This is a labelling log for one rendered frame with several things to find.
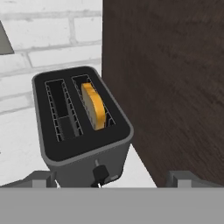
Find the black toaster lever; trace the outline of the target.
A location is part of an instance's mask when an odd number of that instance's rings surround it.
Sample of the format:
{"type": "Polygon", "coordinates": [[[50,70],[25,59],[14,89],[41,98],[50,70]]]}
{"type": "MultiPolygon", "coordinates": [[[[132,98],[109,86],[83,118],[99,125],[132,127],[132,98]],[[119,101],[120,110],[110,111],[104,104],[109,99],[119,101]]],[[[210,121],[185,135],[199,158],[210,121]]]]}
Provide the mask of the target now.
{"type": "Polygon", "coordinates": [[[91,185],[92,187],[101,187],[105,184],[106,178],[109,176],[107,167],[102,164],[98,165],[93,169],[94,182],[91,185]]]}

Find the dark brown wooden cabinet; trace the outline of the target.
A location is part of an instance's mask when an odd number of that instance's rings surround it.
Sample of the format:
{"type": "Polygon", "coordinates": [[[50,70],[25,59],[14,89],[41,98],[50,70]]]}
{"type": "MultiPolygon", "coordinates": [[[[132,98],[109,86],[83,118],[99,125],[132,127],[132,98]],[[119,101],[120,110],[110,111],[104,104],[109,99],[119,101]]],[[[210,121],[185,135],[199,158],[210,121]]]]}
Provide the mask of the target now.
{"type": "Polygon", "coordinates": [[[102,78],[159,187],[224,186],[224,0],[103,0],[102,78]]]}

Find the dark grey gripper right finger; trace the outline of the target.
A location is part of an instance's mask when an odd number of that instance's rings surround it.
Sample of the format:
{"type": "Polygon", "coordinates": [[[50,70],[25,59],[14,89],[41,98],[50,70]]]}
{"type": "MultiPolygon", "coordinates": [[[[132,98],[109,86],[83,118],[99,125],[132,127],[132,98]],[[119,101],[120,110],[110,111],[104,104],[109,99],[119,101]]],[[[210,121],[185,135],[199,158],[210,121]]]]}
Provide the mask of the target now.
{"type": "Polygon", "coordinates": [[[221,185],[198,178],[190,171],[169,171],[166,186],[177,188],[221,187],[221,185]]]}

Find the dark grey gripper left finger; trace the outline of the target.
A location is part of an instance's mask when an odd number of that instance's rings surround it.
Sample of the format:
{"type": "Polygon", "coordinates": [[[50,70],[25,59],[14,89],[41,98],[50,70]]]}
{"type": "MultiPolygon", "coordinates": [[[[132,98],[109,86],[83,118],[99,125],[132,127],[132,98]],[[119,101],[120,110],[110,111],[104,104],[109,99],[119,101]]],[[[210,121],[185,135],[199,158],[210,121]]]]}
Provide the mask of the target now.
{"type": "Polygon", "coordinates": [[[4,188],[51,188],[56,186],[56,173],[53,171],[33,171],[23,179],[3,185],[4,188]]]}

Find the black two-slot toaster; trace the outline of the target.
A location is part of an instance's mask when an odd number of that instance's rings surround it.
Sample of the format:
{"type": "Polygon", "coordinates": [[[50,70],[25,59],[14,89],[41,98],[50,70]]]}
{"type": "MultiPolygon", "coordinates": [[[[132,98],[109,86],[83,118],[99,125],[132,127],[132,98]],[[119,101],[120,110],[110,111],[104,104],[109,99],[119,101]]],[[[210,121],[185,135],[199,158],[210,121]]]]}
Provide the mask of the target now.
{"type": "Polygon", "coordinates": [[[92,187],[93,169],[107,167],[105,184],[123,174],[134,129],[101,76],[91,66],[38,73],[32,78],[41,156],[62,187],[92,187]],[[106,112],[94,130],[81,84],[91,83],[106,112]]]}

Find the grey range hood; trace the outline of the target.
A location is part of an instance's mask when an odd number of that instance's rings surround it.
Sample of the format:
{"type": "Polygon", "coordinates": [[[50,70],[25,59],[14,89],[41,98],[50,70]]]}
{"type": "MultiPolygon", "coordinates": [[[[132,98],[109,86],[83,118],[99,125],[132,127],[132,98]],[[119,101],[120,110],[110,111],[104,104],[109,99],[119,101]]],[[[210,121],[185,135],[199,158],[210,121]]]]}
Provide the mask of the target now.
{"type": "Polygon", "coordinates": [[[11,42],[5,32],[4,26],[0,21],[0,55],[13,54],[14,50],[11,46],[11,42]]]}

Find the slice of bread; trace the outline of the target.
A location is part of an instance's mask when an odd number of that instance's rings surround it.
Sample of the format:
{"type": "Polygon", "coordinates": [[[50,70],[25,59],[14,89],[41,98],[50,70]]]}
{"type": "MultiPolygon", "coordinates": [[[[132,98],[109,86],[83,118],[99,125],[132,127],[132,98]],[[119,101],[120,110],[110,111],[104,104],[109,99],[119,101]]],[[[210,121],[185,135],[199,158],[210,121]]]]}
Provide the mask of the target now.
{"type": "Polygon", "coordinates": [[[104,128],[106,122],[106,112],[100,95],[94,90],[91,83],[81,84],[81,93],[84,105],[90,116],[90,121],[94,126],[94,130],[104,128]]]}

